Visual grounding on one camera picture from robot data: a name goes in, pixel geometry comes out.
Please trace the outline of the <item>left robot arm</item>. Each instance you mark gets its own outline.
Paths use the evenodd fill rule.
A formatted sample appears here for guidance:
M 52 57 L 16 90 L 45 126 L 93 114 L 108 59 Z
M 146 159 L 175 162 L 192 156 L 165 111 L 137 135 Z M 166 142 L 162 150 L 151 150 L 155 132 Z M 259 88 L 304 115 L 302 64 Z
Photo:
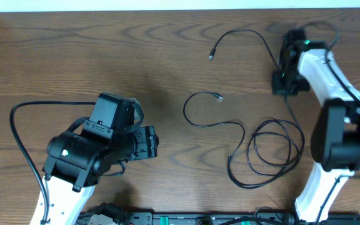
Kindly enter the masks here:
M 158 155 L 159 139 L 135 98 L 101 93 L 90 117 L 82 117 L 47 145 L 40 196 L 31 224 L 74 224 L 113 165 Z

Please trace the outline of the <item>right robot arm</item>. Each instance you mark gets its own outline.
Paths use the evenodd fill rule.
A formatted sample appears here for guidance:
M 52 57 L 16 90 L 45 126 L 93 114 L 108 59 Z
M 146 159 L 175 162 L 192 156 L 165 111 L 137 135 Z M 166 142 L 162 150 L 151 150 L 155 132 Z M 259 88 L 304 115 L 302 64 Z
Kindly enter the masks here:
M 294 202 L 297 222 L 329 222 L 329 210 L 342 187 L 360 169 L 360 92 L 348 81 L 324 41 L 311 41 L 302 28 L 282 37 L 273 94 L 313 91 L 321 112 L 311 136 L 314 160 L 309 179 Z

